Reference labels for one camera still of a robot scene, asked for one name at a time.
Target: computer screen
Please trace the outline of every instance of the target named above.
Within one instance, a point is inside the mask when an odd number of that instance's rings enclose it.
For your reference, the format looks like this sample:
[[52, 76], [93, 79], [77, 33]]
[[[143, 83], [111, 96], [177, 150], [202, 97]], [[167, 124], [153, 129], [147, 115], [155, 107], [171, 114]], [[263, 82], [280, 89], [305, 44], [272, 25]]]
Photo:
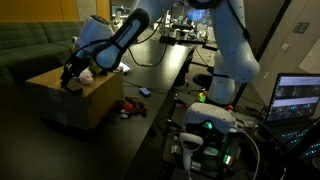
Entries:
[[204, 9], [189, 9], [187, 12], [188, 21], [200, 21], [207, 15]]
[[279, 73], [266, 122], [314, 114], [320, 99], [320, 74]]

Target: green sofa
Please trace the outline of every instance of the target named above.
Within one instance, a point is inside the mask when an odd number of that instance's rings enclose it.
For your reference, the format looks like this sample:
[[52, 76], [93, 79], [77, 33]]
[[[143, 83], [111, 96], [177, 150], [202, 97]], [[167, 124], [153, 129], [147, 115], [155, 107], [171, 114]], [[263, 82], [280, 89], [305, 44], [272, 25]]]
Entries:
[[82, 25], [83, 22], [0, 23], [0, 86], [15, 83], [13, 73], [17, 73], [19, 64], [23, 66], [19, 71], [29, 72], [33, 67], [41, 70], [37, 66], [46, 61], [50, 64], [56, 60], [57, 65], [63, 65], [71, 55], [72, 36], [79, 35]]

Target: couch cushion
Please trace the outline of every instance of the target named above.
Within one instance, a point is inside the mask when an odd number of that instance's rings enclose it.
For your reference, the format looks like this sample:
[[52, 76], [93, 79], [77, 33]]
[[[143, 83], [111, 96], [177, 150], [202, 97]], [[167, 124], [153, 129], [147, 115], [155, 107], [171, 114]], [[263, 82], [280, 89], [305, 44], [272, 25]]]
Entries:
[[26, 62], [38, 57], [55, 56], [61, 64], [70, 57], [70, 51], [66, 47], [54, 44], [43, 44], [7, 49], [0, 51], [0, 85], [14, 83], [8, 66], [11, 63]]
[[63, 47], [66, 47], [69, 49], [70, 53], [72, 52], [72, 42], [70, 40], [66, 40], [66, 41], [56, 41], [52, 44], [55, 44], [55, 45], [59, 45], [59, 46], [63, 46]]
[[27, 79], [61, 66], [62, 64], [57, 57], [47, 55], [8, 65], [15, 82], [21, 85], [24, 85], [24, 82]]
[[46, 32], [50, 43], [69, 40], [72, 36], [79, 36], [83, 22], [42, 22], [41, 25]]
[[40, 23], [0, 23], [0, 50], [48, 43]]

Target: black table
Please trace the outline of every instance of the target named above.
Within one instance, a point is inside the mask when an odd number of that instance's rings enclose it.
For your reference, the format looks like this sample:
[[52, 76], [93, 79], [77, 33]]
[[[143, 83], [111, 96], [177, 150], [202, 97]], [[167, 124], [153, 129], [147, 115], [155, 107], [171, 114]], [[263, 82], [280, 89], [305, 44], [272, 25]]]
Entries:
[[[131, 46], [131, 50], [138, 62], [156, 63], [165, 46], [148, 40]], [[123, 179], [189, 50], [168, 45], [156, 67], [137, 66], [126, 53], [123, 60], [133, 70], [124, 80], [158, 89], [145, 98], [138, 87], [124, 83], [125, 95], [139, 96], [147, 104], [147, 117], [121, 119], [120, 114], [110, 112], [89, 135], [52, 130], [34, 113], [23, 88], [0, 89], [1, 179]]]

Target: laptop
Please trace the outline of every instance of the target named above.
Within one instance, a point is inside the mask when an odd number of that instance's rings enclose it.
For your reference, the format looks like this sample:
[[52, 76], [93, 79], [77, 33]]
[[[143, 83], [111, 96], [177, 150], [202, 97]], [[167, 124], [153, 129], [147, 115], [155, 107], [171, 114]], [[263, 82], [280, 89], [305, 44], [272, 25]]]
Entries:
[[129, 72], [133, 69], [128, 63], [126, 63], [124, 61], [120, 61], [119, 66], [122, 67], [124, 74], [126, 74], [127, 72]]
[[[264, 128], [275, 140], [290, 149], [314, 125], [314, 115], [320, 99], [320, 74], [279, 73]], [[320, 152], [320, 143], [314, 144], [304, 157], [311, 157]]]

